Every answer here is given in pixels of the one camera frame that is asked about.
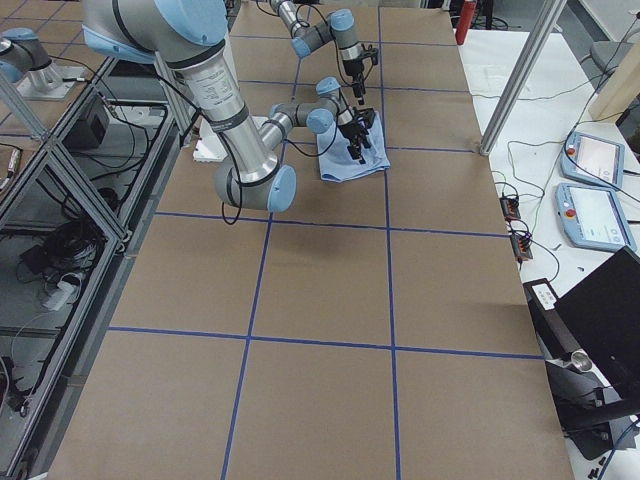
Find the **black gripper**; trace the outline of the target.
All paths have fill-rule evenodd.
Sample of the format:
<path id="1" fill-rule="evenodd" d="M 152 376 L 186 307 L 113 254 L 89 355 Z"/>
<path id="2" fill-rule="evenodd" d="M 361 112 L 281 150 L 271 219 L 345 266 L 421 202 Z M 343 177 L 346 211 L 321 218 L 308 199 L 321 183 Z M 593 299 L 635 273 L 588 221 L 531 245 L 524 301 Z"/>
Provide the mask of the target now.
<path id="1" fill-rule="evenodd" d="M 350 142 L 347 149 L 351 158 L 359 164 L 364 164 L 362 146 L 364 148 L 371 147 L 368 130 L 358 124 L 356 117 L 349 122 L 339 123 L 338 129 L 342 136 Z"/>
<path id="2" fill-rule="evenodd" d="M 361 58 L 343 59 L 343 68 L 348 77 L 352 79 L 351 89 L 359 105 L 365 104 L 366 88 L 362 81 L 364 79 L 364 61 Z"/>

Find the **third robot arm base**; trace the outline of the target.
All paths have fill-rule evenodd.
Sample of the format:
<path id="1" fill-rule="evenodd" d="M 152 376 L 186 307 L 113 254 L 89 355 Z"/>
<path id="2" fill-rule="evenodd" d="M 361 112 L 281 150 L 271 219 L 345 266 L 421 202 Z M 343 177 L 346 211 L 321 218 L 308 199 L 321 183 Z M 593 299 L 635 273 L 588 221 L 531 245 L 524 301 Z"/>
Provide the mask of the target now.
<path id="1" fill-rule="evenodd" d="M 1 33 L 1 73 L 28 100 L 61 101 L 78 76 L 75 67 L 58 65 L 38 35 L 17 27 Z"/>

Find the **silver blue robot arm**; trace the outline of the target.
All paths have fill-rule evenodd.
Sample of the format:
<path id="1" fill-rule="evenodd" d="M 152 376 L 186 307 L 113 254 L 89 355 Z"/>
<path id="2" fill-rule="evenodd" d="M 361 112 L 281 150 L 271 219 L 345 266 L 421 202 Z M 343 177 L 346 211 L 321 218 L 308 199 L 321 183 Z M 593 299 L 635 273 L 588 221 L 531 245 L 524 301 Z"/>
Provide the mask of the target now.
<path id="1" fill-rule="evenodd" d="M 365 60 L 371 61 L 372 69 L 378 64 L 378 49 L 360 41 L 355 18 L 350 9 L 340 9 L 327 15 L 317 11 L 321 21 L 311 25 L 300 14 L 301 5 L 293 1 L 267 1 L 271 16 L 278 17 L 287 27 L 291 45 L 299 59 L 309 57 L 327 44 L 334 44 L 340 77 L 353 91 L 357 103 L 365 104 L 366 79 Z"/>
<path id="2" fill-rule="evenodd" d="M 162 58 L 183 77 L 228 152 L 214 176 L 225 205 L 269 212 L 289 208 L 296 173 L 274 150 L 296 127 L 315 134 L 335 127 L 356 161 L 371 146 L 374 111 L 349 105 L 333 77 L 317 84 L 316 102 L 278 105 L 255 125 L 224 55 L 228 21 L 222 1 L 87 1 L 83 11 L 84 39 L 94 51 L 139 64 Z"/>

